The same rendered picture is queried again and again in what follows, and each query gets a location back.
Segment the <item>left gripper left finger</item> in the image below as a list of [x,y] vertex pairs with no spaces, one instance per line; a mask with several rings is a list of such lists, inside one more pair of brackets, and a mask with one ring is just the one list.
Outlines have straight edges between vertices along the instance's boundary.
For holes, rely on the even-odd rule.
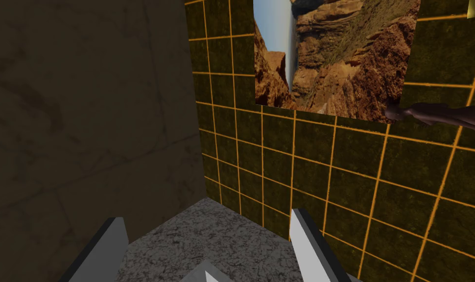
[[123,217],[109,217],[59,282],[115,282],[128,244]]

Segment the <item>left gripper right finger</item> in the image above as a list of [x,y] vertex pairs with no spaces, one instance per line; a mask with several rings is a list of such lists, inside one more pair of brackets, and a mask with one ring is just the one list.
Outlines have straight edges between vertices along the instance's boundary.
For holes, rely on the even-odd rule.
[[304,282],[352,282],[307,210],[291,210],[289,238]]

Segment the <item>dark brown elongated figure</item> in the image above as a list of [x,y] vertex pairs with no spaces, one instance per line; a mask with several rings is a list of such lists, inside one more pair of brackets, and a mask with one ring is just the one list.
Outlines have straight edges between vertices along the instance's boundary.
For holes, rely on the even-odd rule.
[[412,116],[426,125],[444,123],[475,131],[475,106],[450,108],[444,103],[413,103],[401,108],[392,103],[386,107],[384,114],[392,120],[403,120],[405,116]]

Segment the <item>canyon landscape wall picture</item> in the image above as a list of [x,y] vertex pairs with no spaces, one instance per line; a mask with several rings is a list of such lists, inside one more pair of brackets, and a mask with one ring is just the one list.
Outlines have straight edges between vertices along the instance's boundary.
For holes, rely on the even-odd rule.
[[393,123],[421,0],[254,0],[255,103]]

